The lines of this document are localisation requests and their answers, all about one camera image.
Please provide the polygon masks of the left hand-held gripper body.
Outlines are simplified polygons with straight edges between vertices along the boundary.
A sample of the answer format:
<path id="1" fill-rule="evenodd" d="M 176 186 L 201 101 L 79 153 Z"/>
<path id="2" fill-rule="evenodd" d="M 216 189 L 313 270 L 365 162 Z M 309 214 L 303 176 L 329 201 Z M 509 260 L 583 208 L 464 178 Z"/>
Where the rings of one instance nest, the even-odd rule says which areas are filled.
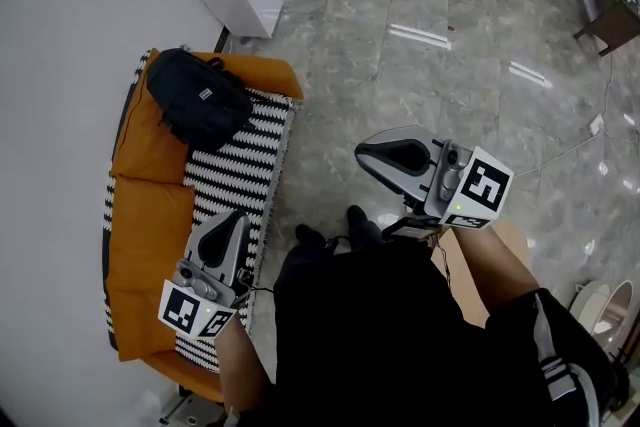
<path id="1" fill-rule="evenodd" d="M 158 319 L 181 336 L 214 340 L 251 293 L 241 284 L 239 265 L 232 286 L 219 280 L 218 267 L 181 259 L 164 281 Z"/>

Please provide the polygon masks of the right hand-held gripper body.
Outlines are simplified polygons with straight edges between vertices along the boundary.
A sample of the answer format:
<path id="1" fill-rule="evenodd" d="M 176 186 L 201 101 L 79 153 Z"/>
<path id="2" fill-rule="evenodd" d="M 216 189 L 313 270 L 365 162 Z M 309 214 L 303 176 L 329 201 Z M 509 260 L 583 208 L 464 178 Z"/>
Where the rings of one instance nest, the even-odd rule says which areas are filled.
<path id="1" fill-rule="evenodd" d="M 407 197 L 407 214 L 382 231 L 386 240 L 424 240 L 446 228 L 481 230 L 499 218 L 514 173 L 480 147 L 448 139 L 429 169 L 430 183 Z"/>

